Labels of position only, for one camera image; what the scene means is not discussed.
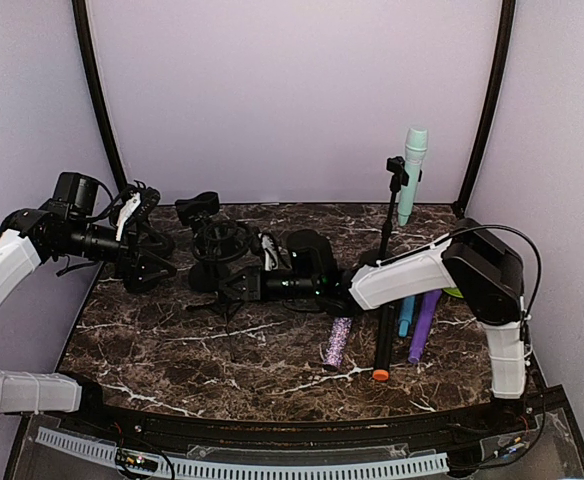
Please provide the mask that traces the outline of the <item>black round-base stand clamp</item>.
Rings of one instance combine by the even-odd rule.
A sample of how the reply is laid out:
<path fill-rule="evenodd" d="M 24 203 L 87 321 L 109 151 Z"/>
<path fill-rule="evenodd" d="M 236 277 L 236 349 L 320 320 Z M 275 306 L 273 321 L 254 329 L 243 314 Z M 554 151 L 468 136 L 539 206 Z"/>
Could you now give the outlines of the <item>black round-base stand clamp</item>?
<path fill-rule="evenodd" d="M 196 262 L 188 271 L 188 286 L 195 292 L 214 292 L 219 281 L 230 274 L 229 268 L 218 260 L 216 233 L 211 227 L 211 217 L 220 211 L 219 195 L 203 192 L 190 199 L 176 200 L 175 208 L 181 224 L 190 227 L 193 233 L 191 251 Z"/>

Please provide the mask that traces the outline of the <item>black tripod shock-mount stand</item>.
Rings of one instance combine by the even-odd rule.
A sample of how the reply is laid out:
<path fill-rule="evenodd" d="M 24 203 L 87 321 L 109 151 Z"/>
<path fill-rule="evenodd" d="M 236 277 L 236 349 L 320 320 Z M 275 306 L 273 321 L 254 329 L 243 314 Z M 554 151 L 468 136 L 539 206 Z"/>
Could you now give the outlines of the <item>black tripod shock-mount stand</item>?
<path fill-rule="evenodd" d="M 246 222 L 229 219 L 213 220 L 209 213 L 200 212 L 186 217 L 185 225 L 193 233 L 191 252 L 196 259 L 187 275 L 188 287 L 197 293 L 215 293 L 216 299 L 206 304 L 190 306 L 189 310 L 209 310 L 225 322 L 226 336 L 229 323 L 244 302 L 231 300 L 219 291 L 220 281 L 231 271 L 228 265 L 245 256 L 251 248 L 253 230 Z"/>

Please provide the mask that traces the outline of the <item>silver glitter microphone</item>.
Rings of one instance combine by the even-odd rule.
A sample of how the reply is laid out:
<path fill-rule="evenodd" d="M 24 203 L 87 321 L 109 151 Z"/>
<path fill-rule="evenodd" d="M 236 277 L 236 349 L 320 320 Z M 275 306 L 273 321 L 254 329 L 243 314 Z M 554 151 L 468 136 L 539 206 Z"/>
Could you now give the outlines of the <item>silver glitter microphone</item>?
<path fill-rule="evenodd" d="M 323 368 L 325 370 L 337 371 L 340 368 L 352 323 L 352 317 L 339 317 L 334 319 L 328 340 L 328 348 L 323 359 Z"/>

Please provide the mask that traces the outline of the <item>blue microphone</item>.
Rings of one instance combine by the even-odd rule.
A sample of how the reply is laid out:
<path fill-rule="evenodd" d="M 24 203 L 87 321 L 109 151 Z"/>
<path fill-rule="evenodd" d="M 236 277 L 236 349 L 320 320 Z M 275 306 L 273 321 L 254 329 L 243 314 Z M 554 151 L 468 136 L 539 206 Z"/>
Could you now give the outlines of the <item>blue microphone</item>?
<path fill-rule="evenodd" d="M 403 299 L 398 316 L 398 336 L 405 338 L 408 335 L 416 305 L 416 297 L 409 296 Z"/>

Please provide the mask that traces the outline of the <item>purple microphone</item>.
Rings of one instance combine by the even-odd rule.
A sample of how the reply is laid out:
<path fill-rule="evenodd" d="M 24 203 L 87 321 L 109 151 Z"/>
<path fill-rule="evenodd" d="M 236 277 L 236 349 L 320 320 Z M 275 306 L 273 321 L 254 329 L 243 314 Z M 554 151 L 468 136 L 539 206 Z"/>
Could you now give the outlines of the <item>purple microphone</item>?
<path fill-rule="evenodd" d="M 410 364 L 418 364 L 423 355 L 431 330 L 433 317 L 441 296 L 442 290 L 437 289 L 425 293 L 422 298 L 421 308 L 409 348 L 408 362 Z"/>

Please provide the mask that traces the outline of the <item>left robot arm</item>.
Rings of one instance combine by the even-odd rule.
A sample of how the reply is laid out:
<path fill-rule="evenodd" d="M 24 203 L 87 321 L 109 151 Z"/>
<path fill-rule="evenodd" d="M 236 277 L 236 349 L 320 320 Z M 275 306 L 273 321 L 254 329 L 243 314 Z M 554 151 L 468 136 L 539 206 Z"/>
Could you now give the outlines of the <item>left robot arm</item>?
<path fill-rule="evenodd" d="M 84 266 L 110 263 L 130 293 L 144 293 L 175 276 L 168 261 L 172 241 L 154 230 L 149 214 L 158 190 L 137 181 L 94 214 L 99 180 L 77 172 L 59 175 L 53 195 L 37 209 L 21 209 L 0 225 L 0 306 L 16 287 L 49 260 L 80 257 Z M 98 400 L 99 387 L 78 375 L 0 369 L 0 415 L 72 413 L 92 436 L 113 427 L 112 412 Z"/>

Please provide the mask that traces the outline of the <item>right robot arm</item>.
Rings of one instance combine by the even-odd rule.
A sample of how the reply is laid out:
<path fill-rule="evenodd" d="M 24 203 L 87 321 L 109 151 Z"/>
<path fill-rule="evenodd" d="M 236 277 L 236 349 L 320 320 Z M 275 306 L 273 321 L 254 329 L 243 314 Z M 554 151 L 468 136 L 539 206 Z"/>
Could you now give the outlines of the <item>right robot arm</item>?
<path fill-rule="evenodd" d="M 290 269 L 245 267 L 221 280 L 218 290 L 243 302 L 314 299 L 329 315 L 353 317 L 409 296 L 459 289 L 487 335 L 498 398 L 483 410 L 482 424 L 502 434 L 521 416 L 525 325 L 534 299 L 524 295 L 521 256 L 495 236 L 497 229 L 465 218 L 431 243 L 388 259 L 373 256 L 353 271 L 338 268 L 325 237 L 301 230 L 288 238 Z"/>

